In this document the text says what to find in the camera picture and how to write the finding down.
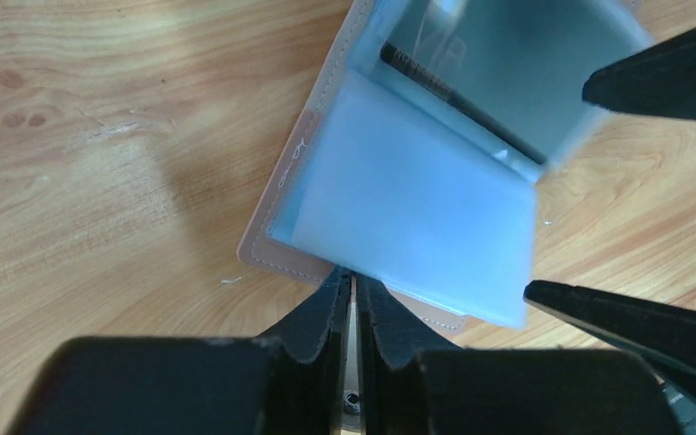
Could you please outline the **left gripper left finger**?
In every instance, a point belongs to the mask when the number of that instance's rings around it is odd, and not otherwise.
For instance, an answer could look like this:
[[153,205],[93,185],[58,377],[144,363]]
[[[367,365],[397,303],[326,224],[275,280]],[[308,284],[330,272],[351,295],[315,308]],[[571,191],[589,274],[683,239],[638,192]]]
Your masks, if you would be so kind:
[[83,336],[43,364],[11,434],[336,434],[351,275],[254,337]]

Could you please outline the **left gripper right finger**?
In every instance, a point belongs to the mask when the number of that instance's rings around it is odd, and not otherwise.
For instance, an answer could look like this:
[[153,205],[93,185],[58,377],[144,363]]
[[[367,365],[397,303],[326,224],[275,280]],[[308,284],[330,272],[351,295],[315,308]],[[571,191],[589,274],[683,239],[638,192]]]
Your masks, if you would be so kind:
[[654,376],[614,350],[461,348],[356,276],[365,434],[678,434]]

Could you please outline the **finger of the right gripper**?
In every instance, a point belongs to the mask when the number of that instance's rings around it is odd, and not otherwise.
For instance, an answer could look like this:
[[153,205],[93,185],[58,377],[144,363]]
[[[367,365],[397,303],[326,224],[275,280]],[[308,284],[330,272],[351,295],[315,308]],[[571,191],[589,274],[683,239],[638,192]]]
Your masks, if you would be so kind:
[[638,355],[696,404],[696,311],[537,280],[527,285],[524,300],[601,341]]
[[609,111],[696,121],[696,27],[592,73],[582,99]]

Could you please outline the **pink leather card holder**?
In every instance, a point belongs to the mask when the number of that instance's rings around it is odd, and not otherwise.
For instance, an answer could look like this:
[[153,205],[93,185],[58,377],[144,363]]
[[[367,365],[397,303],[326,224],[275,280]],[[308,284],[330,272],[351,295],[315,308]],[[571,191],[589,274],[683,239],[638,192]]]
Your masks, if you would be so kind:
[[[546,157],[538,165],[384,63],[393,44]],[[318,283],[379,280],[431,327],[511,328],[537,182],[604,123],[590,75],[649,47],[630,1],[355,1],[238,246]]]

